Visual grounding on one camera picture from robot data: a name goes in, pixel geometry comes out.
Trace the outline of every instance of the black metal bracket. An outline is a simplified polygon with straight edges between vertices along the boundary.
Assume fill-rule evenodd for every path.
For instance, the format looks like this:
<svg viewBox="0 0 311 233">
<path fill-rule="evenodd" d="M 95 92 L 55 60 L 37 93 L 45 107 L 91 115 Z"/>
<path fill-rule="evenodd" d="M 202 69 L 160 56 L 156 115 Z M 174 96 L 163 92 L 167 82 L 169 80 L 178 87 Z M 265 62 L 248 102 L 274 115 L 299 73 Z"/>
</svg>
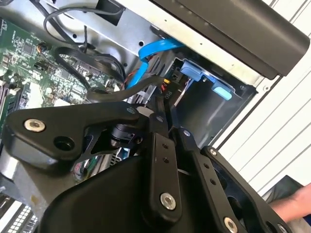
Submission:
<svg viewBox="0 0 311 233">
<path fill-rule="evenodd" d="M 115 227 L 111 212 L 118 206 L 123 218 L 132 213 L 135 216 L 120 227 L 131 228 L 131 232 L 156 229 L 172 233 L 281 233 L 280 225 L 291 232 L 215 149 L 205 147 L 199 151 L 192 134 L 179 127 L 173 106 L 164 106 L 163 98 L 156 95 L 155 108 L 149 113 L 142 115 L 126 102 L 21 110 L 6 119 L 3 144 L 18 160 L 57 174 L 68 172 L 79 159 L 111 153 L 116 148 L 111 139 L 122 142 L 127 139 L 123 137 L 126 133 L 142 138 L 134 146 L 132 138 L 123 143 L 132 148 L 132 155 L 138 156 L 57 197 L 47 211 L 48 216 L 56 216 L 51 222 L 64 213 L 84 219 L 85 214 L 79 214 L 81 210 L 73 210 L 78 210 L 77 203 L 85 199 L 88 204 L 82 207 L 90 215 L 89 224 L 102 224 L 102 218 L 92 217 L 94 210 L 101 211 L 109 219 L 105 224 L 110 229 Z M 120 171 L 125 172 L 124 180 Z M 109 186 L 109 192 L 103 191 L 103 186 Z M 135 203 L 118 203 L 116 197 L 113 204 L 106 201 L 113 195 Z M 99 208 L 98 203 L 105 203 L 105 208 Z M 79 221 L 74 226 L 79 230 L 85 227 Z"/>
<path fill-rule="evenodd" d="M 7 117 L 2 141 L 19 160 L 51 172 L 69 171 L 83 153 L 89 127 L 96 127 L 99 137 L 99 132 L 116 124 L 135 124 L 139 116 L 123 101 L 20 110 Z M 33 122 L 35 132 L 29 125 L 26 129 L 29 119 L 39 120 Z M 43 128 L 38 132 L 36 127 Z"/>
<path fill-rule="evenodd" d="M 202 161 L 207 158 L 212 161 L 207 165 L 217 171 L 218 180 L 222 181 L 222 193 L 230 201 L 238 221 L 243 220 L 247 230 L 244 229 L 244 232 L 282 233 L 280 226 L 290 232 L 286 223 L 216 149 L 204 147 L 201 153 L 204 155 L 201 157 Z"/>
</svg>

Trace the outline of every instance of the silver screw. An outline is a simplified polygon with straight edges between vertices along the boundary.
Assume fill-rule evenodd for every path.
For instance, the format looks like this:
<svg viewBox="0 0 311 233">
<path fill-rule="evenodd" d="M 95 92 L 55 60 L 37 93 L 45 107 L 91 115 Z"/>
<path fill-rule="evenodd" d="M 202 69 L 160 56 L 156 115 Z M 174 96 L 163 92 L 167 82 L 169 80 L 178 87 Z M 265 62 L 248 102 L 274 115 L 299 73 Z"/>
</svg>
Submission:
<svg viewBox="0 0 311 233">
<path fill-rule="evenodd" d="M 228 230 L 231 233 L 237 233 L 238 232 L 238 227 L 237 227 L 237 225 L 235 225 L 234 221 L 232 221 L 231 218 L 225 217 L 224 223 L 225 223 L 225 226 L 228 228 Z"/>
<path fill-rule="evenodd" d="M 213 149 L 209 149 L 209 152 L 210 152 L 212 155 L 214 155 L 214 156 L 216 156 L 216 155 L 217 155 L 217 152 L 216 152 L 216 151 L 214 151 Z"/>
<path fill-rule="evenodd" d="M 176 201 L 169 193 L 162 193 L 160 201 L 161 204 L 168 210 L 174 210 L 176 208 Z"/>
<path fill-rule="evenodd" d="M 132 108 L 127 108 L 126 109 L 129 113 L 131 113 L 131 114 L 135 114 L 135 111 L 134 111 L 134 109 L 132 109 Z"/>
<path fill-rule="evenodd" d="M 157 119 L 158 121 L 160 121 L 160 122 L 163 122 L 163 118 L 160 117 L 160 116 L 157 116 L 156 119 Z"/>
<path fill-rule="evenodd" d="M 190 137 L 190 135 L 191 135 L 187 130 L 184 130 L 184 134 L 185 134 L 187 137 Z"/>
<path fill-rule="evenodd" d="M 25 121 L 24 127 L 27 130 L 36 132 L 36 133 L 39 133 L 45 130 L 45 124 L 41 120 L 37 120 L 37 119 L 29 119 Z"/>
<path fill-rule="evenodd" d="M 278 224 L 278 227 L 280 228 L 280 230 L 281 230 L 283 233 L 287 233 L 287 230 L 285 229 L 285 227 L 283 227 L 283 225 Z"/>
</svg>

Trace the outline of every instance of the green circuit board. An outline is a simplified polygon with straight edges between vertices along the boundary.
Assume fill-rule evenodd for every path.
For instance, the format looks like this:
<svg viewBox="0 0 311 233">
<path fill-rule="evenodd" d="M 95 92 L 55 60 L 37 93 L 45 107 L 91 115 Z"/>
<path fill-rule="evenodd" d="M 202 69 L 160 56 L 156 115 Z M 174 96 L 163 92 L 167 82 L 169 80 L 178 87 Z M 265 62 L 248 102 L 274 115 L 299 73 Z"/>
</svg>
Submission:
<svg viewBox="0 0 311 233">
<path fill-rule="evenodd" d="M 12 111 L 83 104 L 86 89 L 52 56 L 53 45 L 44 52 L 40 38 L 0 18 L 0 133 L 5 117 Z M 63 58 L 82 74 L 91 86 L 114 92 L 121 83 L 87 64 L 68 56 Z"/>
</svg>

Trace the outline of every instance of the human hand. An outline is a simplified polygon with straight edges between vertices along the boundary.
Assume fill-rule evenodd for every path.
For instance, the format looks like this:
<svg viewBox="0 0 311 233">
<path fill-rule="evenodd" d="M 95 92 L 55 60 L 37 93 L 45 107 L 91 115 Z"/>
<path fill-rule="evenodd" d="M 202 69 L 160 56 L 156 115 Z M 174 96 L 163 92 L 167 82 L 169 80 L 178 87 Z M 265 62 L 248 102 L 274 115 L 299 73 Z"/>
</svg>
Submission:
<svg viewBox="0 0 311 233">
<path fill-rule="evenodd" d="M 304 216 L 311 214 L 311 183 L 298 189 L 291 199 Z"/>
</svg>

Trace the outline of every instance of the wire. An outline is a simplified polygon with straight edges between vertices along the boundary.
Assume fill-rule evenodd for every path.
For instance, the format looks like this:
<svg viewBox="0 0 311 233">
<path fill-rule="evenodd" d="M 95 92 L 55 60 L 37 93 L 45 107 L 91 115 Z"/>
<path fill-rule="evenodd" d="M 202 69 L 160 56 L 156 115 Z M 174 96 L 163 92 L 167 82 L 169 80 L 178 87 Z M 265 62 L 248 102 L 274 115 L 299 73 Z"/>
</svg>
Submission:
<svg viewBox="0 0 311 233">
<path fill-rule="evenodd" d="M 161 52 L 161 51 L 167 51 L 172 50 L 175 48 L 179 48 L 184 46 L 182 43 L 178 42 L 175 39 L 169 38 L 164 40 L 159 40 L 153 43 L 150 43 L 144 47 L 142 47 L 139 52 L 139 58 L 142 61 L 142 64 L 138 71 L 136 72 L 135 76 L 130 81 L 128 88 L 136 85 L 144 73 L 147 71 L 149 63 L 148 63 L 148 56 L 154 55 L 155 53 Z"/>
<path fill-rule="evenodd" d="M 98 54 L 90 55 L 90 56 L 93 57 L 94 59 L 102 60 L 104 62 L 106 61 L 108 63 L 112 63 L 113 65 L 115 65 L 115 67 L 119 70 L 119 73 L 123 76 L 123 82 L 125 81 L 126 74 L 125 74 L 124 67 L 117 60 L 117 58 L 107 53 L 98 53 Z"/>
<path fill-rule="evenodd" d="M 156 85 L 156 86 L 162 85 L 163 81 L 164 81 L 164 78 L 157 76 L 157 75 L 153 75 L 147 79 L 140 81 L 138 84 L 132 86 L 129 89 L 114 92 L 111 94 L 99 93 L 97 91 L 100 91 L 100 89 L 91 88 L 90 90 L 88 90 L 86 98 L 88 99 L 88 101 L 92 103 L 123 101 L 135 95 L 136 93 L 138 93 L 139 91 L 143 90 L 144 88 L 150 85 Z"/>
<path fill-rule="evenodd" d="M 83 12 L 90 12 L 90 13 L 96 13 L 96 14 L 100 14 L 100 15 L 107 15 L 107 16 L 115 16 L 115 15 L 118 15 L 120 14 L 121 12 L 123 12 L 125 9 L 124 8 L 121 8 L 120 10 L 118 10 L 117 12 L 108 12 L 108 11 L 103 11 L 103 10 L 98 10 L 98 9 L 94 9 L 94 8 L 88 8 L 88 7 L 65 7 L 65 8 L 62 8 L 62 9 L 59 9 L 59 10 L 56 10 L 50 14 L 48 14 L 46 16 L 46 18 L 44 19 L 44 22 L 43 22 L 43 27 L 44 27 L 44 30 L 51 36 L 53 37 L 54 39 L 60 41 L 60 42 L 63 42 L 63 43 L 67 43 L 67 40 L 64 41 L 64 40 L 60 40 L 58 39 L 57 37 L 55 37 L 54 35 L 52 35 L 49 31 L 48 31 L 48 27 L 47 27 L 47 23 L 50 22 L 51 19 L 53 19 L 54 17 L 58 16 L 58 15 L 61 15 L 61 14 L 64 14 L 66 12 L 69 12 L 69 11 L 83 11 Z M 84 43 L 75 43 L 75 45 L 83 45 Z"/>
<path fill-rule="evenodd" d="M 50 13 L 39 2 L 37 2 L 37 0 L 29 0 L 29 1 L 41 12 L 41 14 L 44 17 L 47 17 L 50 15 Z M 76 43 L 69 35 L 67 35 L 67 33 L 59 26 L 59 24 L 54 19 L 52 19 L 52 18 L 49 19 L 49 23 L 54 27 L 54 29 L 58 32 L 58 34 L 60 34 L 60 36 L 63 39 L 65 39 L 65 41 L 64 41 L 64 40 L 58 39 L 55 36 L 52 36 L 57 41 L 61 41 L 61 42 L 66 43 L 68 45 L 74 45 L 74 46 L 80 45 L 79 43 Z"/>
<path fill-rule="evenodd" d="M 87 51 L 87 26 L 84 25 L 84 48 L 83 53 L 86 53 Z"/>
</svg>

